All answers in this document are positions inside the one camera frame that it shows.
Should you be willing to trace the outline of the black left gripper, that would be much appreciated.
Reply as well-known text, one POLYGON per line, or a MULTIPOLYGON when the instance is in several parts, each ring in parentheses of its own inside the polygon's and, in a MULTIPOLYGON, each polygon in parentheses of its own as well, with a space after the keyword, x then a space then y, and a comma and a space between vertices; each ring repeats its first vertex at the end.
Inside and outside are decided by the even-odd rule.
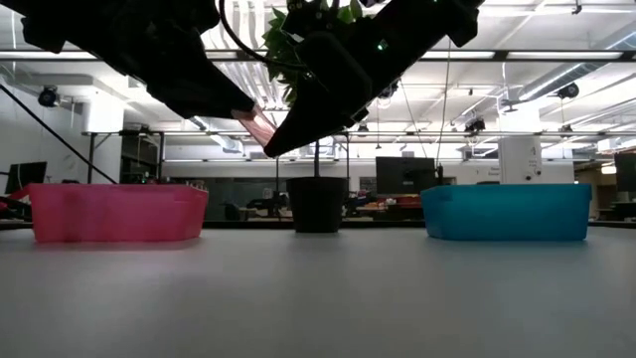
POLYGON ((91 53, 184 118, 233 118, 255 102, 206 57, 201 33, 219 24, 214 0, 0 0, 22 16, 25 41, 91 53))

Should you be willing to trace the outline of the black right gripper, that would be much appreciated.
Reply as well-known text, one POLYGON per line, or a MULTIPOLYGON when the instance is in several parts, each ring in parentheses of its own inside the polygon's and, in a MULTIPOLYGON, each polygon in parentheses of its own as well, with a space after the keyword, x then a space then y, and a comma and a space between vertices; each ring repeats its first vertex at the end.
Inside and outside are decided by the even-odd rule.
POLYGON ((399 79, 442 38, 461 48, 478 33, 485 0, 390 0, 374 17, 311 29, 296 47, 311 75, 264 146, 278 157, 342 132, 369 115, 371 99, 399 79), (343 116, 337 107, 363 107, 343 116))

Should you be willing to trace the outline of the pink pill bottle white cap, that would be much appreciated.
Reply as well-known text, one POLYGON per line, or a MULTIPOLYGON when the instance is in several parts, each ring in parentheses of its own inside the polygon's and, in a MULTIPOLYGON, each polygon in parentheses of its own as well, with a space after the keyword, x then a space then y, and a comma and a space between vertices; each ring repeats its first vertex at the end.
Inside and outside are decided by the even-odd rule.
POLYGON ((237 120, 253 139, 265 147, 276 131, 276 126, 265 116, 257 104, 250 111, 233 109, 233 119, 237 120))

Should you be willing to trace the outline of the pink plastic bin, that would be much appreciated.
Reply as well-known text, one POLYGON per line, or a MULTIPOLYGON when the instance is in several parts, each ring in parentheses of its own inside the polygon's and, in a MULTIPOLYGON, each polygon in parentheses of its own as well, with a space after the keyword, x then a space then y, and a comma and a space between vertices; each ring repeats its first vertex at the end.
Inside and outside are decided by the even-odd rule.
POLYGON ((208 193, 176 184, 31 184, 39 243, 180 242, 199 237, 208 193))

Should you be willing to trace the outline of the blue plastic bin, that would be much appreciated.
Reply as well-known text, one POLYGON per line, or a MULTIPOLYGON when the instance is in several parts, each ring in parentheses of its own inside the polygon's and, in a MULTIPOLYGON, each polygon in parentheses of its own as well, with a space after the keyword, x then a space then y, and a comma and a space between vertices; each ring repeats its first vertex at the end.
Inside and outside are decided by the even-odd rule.
POLYGON ((437 186, 421 192, 428 234, 447 241, 583 241, 588 184, 437 186))

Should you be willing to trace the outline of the green plant in black pot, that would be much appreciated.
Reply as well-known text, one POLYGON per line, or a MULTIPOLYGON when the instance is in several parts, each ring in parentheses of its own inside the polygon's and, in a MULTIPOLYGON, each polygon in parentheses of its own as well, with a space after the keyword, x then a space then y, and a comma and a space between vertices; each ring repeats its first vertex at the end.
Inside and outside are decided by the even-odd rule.
MULTIPOLYGON (((358 0, 345 7, 340 0, 286 0, 285 14, 276 15, 276 23, 267 32, 265 45, 272 56, 269 70, 287 83, 289 110, 297 99, 298 85, 311 75, 299 60, 296 47, 311 29, 329 29, 337 21, 350 24, 364 17, 358 0)), ((337 107, 343 116, 353 116, 363 107, 337 107)), ((298 233, 335 233, 342 221, 342 209, 348 195, 348 180, 320 174, 319 152, 314 152, 311 176, 286 181, 289 209, 298 233)))

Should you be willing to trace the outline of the black monitor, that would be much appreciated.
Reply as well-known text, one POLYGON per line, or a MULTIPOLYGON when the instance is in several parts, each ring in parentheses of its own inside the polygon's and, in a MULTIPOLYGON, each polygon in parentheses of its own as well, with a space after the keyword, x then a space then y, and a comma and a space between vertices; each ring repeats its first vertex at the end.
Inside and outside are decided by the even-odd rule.
POLYGON ((616 186, 619 192, 636 192, 636 153, 616 153, 616 186))
POLYGON ((377 192, 381 195, 419 194, 437 185, 432 158, 377 157, 377 192))
POLYGON ((32 183, 43 183, 46 178, 48 163, 30 162, 12 164, 9 169, 6 194, 13 194, 32 183))

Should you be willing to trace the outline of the long ceiling light rail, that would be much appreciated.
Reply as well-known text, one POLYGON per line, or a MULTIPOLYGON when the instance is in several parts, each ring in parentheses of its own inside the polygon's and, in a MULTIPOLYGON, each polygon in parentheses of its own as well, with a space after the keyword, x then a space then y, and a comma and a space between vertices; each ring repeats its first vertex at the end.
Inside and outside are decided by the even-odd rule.
MULTIPOLYGON (((35 50, 1 50, 0 61, 17 62, 99 62, 94 55, 84 51, 62 51, 53 54, 35 50)), ((585 51, 514 51, 514 50, 432 50, 424 54, 420 62, 460 63, 636 63, 636 50, 585 50, 585 51)))

